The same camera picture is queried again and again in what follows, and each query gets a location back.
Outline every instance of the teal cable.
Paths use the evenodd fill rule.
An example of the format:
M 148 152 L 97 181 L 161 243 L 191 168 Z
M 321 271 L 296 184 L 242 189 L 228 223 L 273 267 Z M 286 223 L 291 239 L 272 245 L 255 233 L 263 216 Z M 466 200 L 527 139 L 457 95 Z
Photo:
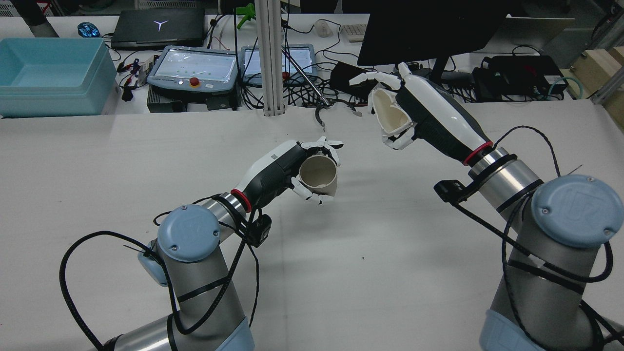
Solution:
M 548 89 L 548 94 L 546 94 L 546 96 L 550 96 L 550 94 L 552 93 L 552 88 L 555 87 L 555 84 L 557 84 L 559 81 L 564 81 L 564 80 L 570 80 L 570 81 L 574 81 L 574 83 L 576 83 L 578 85 L 578 98 L 579 99 L 583 99 L 583 84 L 581 84 L 581 82 L 578 81 L 578 79 L 573 78 L 573 77 L 561 77 L 559 79 L 557 79 L 553 84 L 550 85 L 550 88 Z

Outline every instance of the desk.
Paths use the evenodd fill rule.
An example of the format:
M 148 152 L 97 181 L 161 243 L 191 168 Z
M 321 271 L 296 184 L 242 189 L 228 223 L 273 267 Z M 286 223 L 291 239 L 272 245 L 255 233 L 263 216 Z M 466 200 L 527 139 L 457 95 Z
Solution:
M 209 27 L 209 22 L 213 19 L 215 15 L 207 15 L 205 18 L 206 28 Z M 307 31 L 320 17 L 328 19 L 333 22 L 341 23 L 341 24 L 359 24 L 359 23 L 367 23 L 368 15 L 367 14 L 292 14 L 290 15 L 290 26 L 300 30 Z M 70 16 L 70 17 L 49 17 L 48 20 L 57 31 L 60 37 L 80 37 L 78 35 L 78 31 L 76 26 L 81 22 L 91 22 L 95 24 L 102 34 L 113 32 L 115 30 L 115 25 L 117 24 L 117 16 Z M 329 24 L 330 28 L 334 32 L 334 34 L 330 37 L 319 37 L 315 31 L 310 32 L 309 34 L 301 34 L 295 31 L 288 31 L 288 41 L 291 44 L 312 44 L 314 46 L 315 51 L 319 51 L 320 49 L 325 49 L 327 47 L 336 44 L 338 41 L 338 26 L 335 24 Z M 215 30 L 215 36 L 221 38 L 221 42 L 226 48 L 234 49 L 234 33 L 233 33 L 234 25 L 233 25 L 233 16 L 224 17 L 219 23 Z M 32 34 L 24 21 L 18 17 L 0 17 L 0 39 L 4 37 L 32 37 Z M 238 46 L 246 46 L 253 45 L 255 39 L 257 37 L 256 31 L 256 22 L 248 21 L 246 22 L 242 28 L 238 32 Z M 214 48 L 222 48 L 219 45 L 218 41 L 213 41 Z M 338 52 L 348 52 L 354 55 L 359 54 L 361 43 L 353 43 L 348 42 L 344 36 L 341 34 L 340 43 L 332 48 L 334 51 Z M 124 58 L 126 55 L 130 54 L 132 51 L 120 51 L 122 55 L 121 58 Z M 126 60 L 126 64 L 132 62 L 135 57 L 143 60 L 148 58 L 150 55 L 155 54 L 155 51 L 142 51 L 136 53 L 130 58 Z M 113 51 L 110 52 L 111 57 L 113 59 L 117 59 L 117 54 Z M 339 54 L 331 54 L 327 53 L 327 56 L 333 59 L 339 59 L 340 61 L 346 62 L 348 64 L 352 64 L 357 66 L 357 58 L 351 55 L 339 55 Z M 463 54 L 454 56 L 454 60 L 457 65 L 457 70 L 461 72 L 472 72 L 474 67 L 480 65 L 481 60 L 483 60 L 486 56 L 492 56 L 492 54 Z M 322 54 L 318 54 L 316 56 L 317 62 L 325 62 L 327 59 L 323 57 Z M 427 61 L 423 61 L 423 65 L 427 67 Z M 392 70 L 392 66 L 376 66 L 380 71 L 390 72 Z M 450 61 L 447 64 L 447 69 L 453 69 L 453 63 Z M 323 78 L 329 78 L 329 72 L 324 70 L 319 70 L 319 74 Z M 121 81 L 121 79 L 125 76 L 125 74 L 119 74 L 117 77 L 117 81 Z M 147 87 L 138 89 L 133 92 L 134 98 L 130 102 L 124 102 L 119 99 L 119 103 L 117 104 L 115 113 L 117 114 L 140 114 L 140 113 L 149 113 L 145 102 L 147 101 Z M 192 111 L 207 111 L 205 106 L 196 105 L 193 106 Z
M 624 136 L 588 100 L 468 104 L 493 139 L 526 124 L 552 141 L 566 174 L 591 174 L 624 197 Z M 500 240 L 442 203 L 441 179 L 467 184 L 468 168 L 417 141 L 403 151 L 381 143 L 374 117 L 326 111 L 339 151 L 338 193 L 321 206 L 286 192 L 260 259 L 252 326 L 257 350 L 478 350 L 501 277 Z M 47 117 L 0 120 L 0 349 L 87 350 L 63 301 L 58 269 L 67 248 L 97 230 L 141 242 L 155 215 L 228 191 L 253 161 L 287 139 L 314 141 L 309 109 Z M 554 177 L 541 138 L 517 131 L 501 146 L 544 180 Z M 480 195 L 466 205 L 499 228 Z M 77 308 L 105 341 L 170 313 L 167 291 L 115 239 L 94 239 L 69 260 Z M 231 262 L 234 237 L 222 247 Z M 585 300 L 624 321 L 624 234 L 612 239 L 615 268 L 589 284 Z M 599 273 L 603 255 L 594 267 Z M 249 315 L 255 266 L 245 252 L 234 284 Z

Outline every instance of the computer mouse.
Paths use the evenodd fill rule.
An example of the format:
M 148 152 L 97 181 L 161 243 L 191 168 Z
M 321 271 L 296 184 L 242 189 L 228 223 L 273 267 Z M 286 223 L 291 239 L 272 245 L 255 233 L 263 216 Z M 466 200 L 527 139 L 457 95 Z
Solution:
M 99 37 L 100 30 L 91 22 L 82 22 L 78 25 L 78 34 L 81 37 Z
M 331 28 L 329 28 L 329 24 L 322 19 L 319 19 L 314 23 L 314 29 L 316 30 L 316 33 L 319 37 L 328 37 L 334 34 L 331 31 Z

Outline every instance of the beige cup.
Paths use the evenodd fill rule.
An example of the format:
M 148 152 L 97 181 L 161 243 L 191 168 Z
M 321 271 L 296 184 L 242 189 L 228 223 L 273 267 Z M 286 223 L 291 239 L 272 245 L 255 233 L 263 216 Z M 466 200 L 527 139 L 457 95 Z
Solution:
M 313 155 L 299 168 L 303 185 L 315 194 L 336 195 L 338 186 L 338 166 L 325 155 Z

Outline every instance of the red ring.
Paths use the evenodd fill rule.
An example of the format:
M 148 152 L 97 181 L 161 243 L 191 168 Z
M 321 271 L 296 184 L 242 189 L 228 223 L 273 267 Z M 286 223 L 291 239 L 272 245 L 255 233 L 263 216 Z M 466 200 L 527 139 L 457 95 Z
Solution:
M 468 161 L 470 161 L 471 158 L 473 158 L 476 154 L 478 154 L 479 151 L 485 149 L 488 146 L 492 146 L 492 145 L 494 145 L 494 143 L 491 142 L 491 141 L 488 141 L 485 144 L 483 144 L 483 145 L 479 146 L 478 148 L 476 148 L 474 151 L 471 152 L 470 155 L 468 155 L 468 157 L 466 157 L 466 159 L 463 161 L 463 165 L 464 166 L 468 166 Z
M 242 191 L 238 189 L 232 189 L 230 193 L 240 196 L 243 199 L 243 207 L 245 208 L 245 212 L 251 212 L 251 202 L 249 202 L 249 199 L 247 199 L 247 196 L 245 196 Z

